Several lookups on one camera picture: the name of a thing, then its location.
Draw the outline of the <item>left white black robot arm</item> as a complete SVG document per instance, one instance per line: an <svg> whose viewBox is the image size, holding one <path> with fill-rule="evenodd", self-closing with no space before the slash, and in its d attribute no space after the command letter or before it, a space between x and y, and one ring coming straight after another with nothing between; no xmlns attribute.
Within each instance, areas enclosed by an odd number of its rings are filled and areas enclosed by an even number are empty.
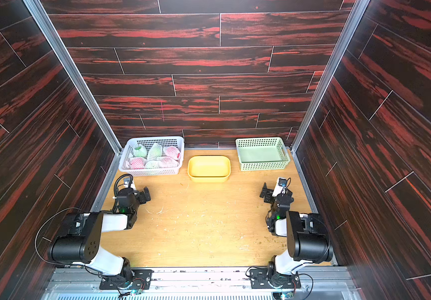
<svg viewBox="0 0 431 300"><path fill-rule="evenodd" d="M115 196L114 212L80 212L65 216L62 227L51 242L47 253L51 263L85 266L106 279L128 283L134 280L130 261L116 256L100 245L103 233L131 230L138 209L151 200L150 191L125 187Z"/></svg>

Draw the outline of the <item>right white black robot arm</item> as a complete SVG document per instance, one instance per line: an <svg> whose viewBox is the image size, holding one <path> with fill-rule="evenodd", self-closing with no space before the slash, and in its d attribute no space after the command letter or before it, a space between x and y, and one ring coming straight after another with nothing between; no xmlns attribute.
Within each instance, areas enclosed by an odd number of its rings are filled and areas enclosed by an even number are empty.
<svg viewBox="0 0 431 300"><path fill-rule="evenodd" d="M267 279L276 287L294 279L304 266L329 262L334 256L329 230L320 215L292 211L292 195L289 180L282 177L274 189L264 184L260 192L260 198L270 204L265 217L268 231L287 239L287 249L274 256L267 267Z"/></svg>

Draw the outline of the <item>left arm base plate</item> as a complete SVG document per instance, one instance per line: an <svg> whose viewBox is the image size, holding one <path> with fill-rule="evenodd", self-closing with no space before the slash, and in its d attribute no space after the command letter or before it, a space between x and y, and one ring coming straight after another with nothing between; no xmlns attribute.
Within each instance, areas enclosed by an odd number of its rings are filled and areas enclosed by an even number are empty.
<svg viewBox="0 0 431 300"><path fill-rule="evenodd" d="M132 268L128 275L102 276L99 289L102 291L148 290L151 285L152 269Z"/></svg>

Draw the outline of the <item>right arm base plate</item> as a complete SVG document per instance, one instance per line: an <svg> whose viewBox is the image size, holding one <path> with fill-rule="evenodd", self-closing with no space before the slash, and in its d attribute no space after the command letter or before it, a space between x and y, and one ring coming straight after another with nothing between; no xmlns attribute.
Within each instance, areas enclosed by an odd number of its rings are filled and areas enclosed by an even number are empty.
<svg viewBox="0 0 431 300"><path fill-rule="evenodd" d="M301 283L296 275L279 274L268 267L249 267L245 275L252 289L299 289Z"/></svg>

